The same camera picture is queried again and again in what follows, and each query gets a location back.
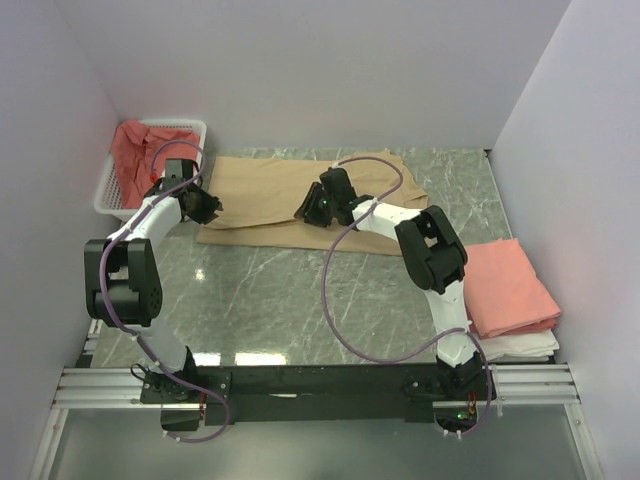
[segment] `tan fabric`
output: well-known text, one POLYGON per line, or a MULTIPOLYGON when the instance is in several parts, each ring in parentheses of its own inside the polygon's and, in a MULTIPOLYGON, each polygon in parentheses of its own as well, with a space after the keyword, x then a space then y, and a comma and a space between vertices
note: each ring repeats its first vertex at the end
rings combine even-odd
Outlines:
MULTIPOLYGON (((400 157, 388 151, 354 156, 361 155, 382 157, 401 169, 404 183, 385 202, 407 208, 427 206, 427 194, 415 183, 400 157)), ((327 250, 343 227, 336 223, 326 229, 314 227, 295 220, 293 214, 311 183, 318 181, 333 163, 219 157, 209 191, 220 198, 224 211, 200 229, 198 242, 327 250)), ((345 170, 358 194, 379 195, 398 181, 396 173, 380 162, 353 162, 345 165, 345 170)), ((396 242, 365 232, 347 235, 338 250, 400 255, 396 242)))

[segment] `gray marble surface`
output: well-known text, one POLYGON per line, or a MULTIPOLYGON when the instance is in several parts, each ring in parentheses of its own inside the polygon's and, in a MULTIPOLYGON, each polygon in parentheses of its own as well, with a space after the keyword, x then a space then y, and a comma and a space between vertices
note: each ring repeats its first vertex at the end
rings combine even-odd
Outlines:
MULTIPOLYGON (((329 160, 372 150, 241 149, 220 155, 329 160)), ((444 209, 464 244, 511 236, 484 151, 391 152, 403 157, 429 194, 429 204, 444 209)), ((322 314, 324 251, 202 245, 195 241, 198 228, 193 222, 179 225, 155 252, 164 289, 161 315, 191 347, 197 363, 360 362, 333 338, 322 314)), ((413 285, 399 257, 338 252, 328 292, 338 328, 369 354, 397 357, 435 334, 424 294, 413 285)), ((415 357, 423 362, 434 359, 433 350, 415 357)), ((119 331, 102 329, 93 367, 128 367, 144 361, 137 345, 119 331)))

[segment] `laundry basket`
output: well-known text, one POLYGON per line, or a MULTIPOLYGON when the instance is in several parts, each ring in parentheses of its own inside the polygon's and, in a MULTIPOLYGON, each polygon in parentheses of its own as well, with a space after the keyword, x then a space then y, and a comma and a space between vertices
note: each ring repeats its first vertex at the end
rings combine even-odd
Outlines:
MULTIPOLYGON (((149 127, 162 127, 162 128, 178 128, 180 130, 189 130, 197 133, 200 136, 200 148, 204 148, 204 140, 207 134, 207 126, 200 120, 184 120, 175 118, 160 118, 160 119, 146 119, 140 120, 149 127)), ((196 157, 198 165, 202 162, 202 155, 198 153, 196 157)), ((104 215, 113 215, 120 220, 127 221, 137 209, 122 208, 122 199, 120 198, 120 186, 118 185, 118 179, 116 178, 116 167, 113 163, 113 156, 109 153, 107 157, 107 163, 102 172, 100 183, 98 185, 98 191, 93 201, 93 207, 96 212, 104 215)))

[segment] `red cloth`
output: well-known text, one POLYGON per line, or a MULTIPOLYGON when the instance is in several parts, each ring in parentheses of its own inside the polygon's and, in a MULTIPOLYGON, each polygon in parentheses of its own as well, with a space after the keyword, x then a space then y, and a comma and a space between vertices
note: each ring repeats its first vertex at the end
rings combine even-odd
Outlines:
MULTIPOLYGON (((188 130, 147 127, 137 120, 120 124, 111 143, 111 155, 120 185, 122 208, 138 208, 145 193, 153 186, 151 160, 158 148, 169 140, 182 139, 199 145, 200 136, 188 130)), ((189 145, 170 145, 160 152, 155 173, 160 176, 167 158, 196 160, 198 151, 189 145)))
POLYGON ((464 300, 480 338, 556 326, 561 310, 517 239, 466 247, 464 300))

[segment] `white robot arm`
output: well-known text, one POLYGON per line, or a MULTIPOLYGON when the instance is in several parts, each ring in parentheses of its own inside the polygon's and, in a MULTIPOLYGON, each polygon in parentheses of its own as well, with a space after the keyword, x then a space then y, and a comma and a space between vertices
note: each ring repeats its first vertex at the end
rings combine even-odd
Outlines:
MULTIPOLYGON (((353 217, 360 218, 373 206, 375 200, 366 200, 353 210, 353 217)), ((358 224, 358 230, 383 235, 398 241, 396 227, 406 220, 411 221, 421 215, 418 209, 396 207, 380 203, 375 210, 358 224)), ((436 333, 452 328, 463 328, 469 331, 469 320, 464 306, 464 280, 454 280, 444 289, 444 293, 429 289, 424 294, 429 301, 433 324, 436 333)), ((467 335, 448 335, 438 341, 438 358, 451 367, 464 364, 473 357, 476 351, 473 342, 467 335)))
POLYGON ((108 239, 91 240, 84 250, 87 310, 92 318, 113 327, 100 288, 99 265, 106 246, 121 239, 107 261, 110 303, 129 333, 142 337, 170 372, 192 368, 193 357, 166 319, 159 316, 162 285, 153 251, 185 216, 209 223, 222 209, 217 197, 193 183, 166 196, 165 192, 183 183, 192 172, 191 160, 167 160, 165 177, 154 185, 136 214, 108 239))
MULTIPOLYGON (((111 234, 109 240, 117 238, 123 231, 129 231, 129 235, 124 238, 125 242, 148 239, 151 242, 152 251, 156 250, 169 230, 182 221, 180 201, 176 197, 167 197, 153 206, 142 222, 132 228, 137 217, 142 215, 147 205, 153 205, 156 197, 154 195, 145 198, 136 214, 120 230, 111 234)), ((162 359, 170 371, 179 372, 184 368, 188 356, 187 347, 176 337, 164 316, 159 315, 150 322, 149 326, 130 324, 128 327, 146 340, 149 347, 162 359)))
MULTIPOLYGON (((407 271, 421 288, 433 315, 436 333, 452 328, 469 331, 463 297, 464 264, 462 243, 444 212, 437 206, 424 210, 378 203, 371 196, 357 196, 343 168, 330 168, 312 184, 296 218, 327 227, 336 218, 341 225, 373 232, 399 243, 407 271), (436 243, 427 246, 425 238, 436 243)), ((438 341, 438 358, 452 368, 473 359, 476 348, 462 333, 438 341)))

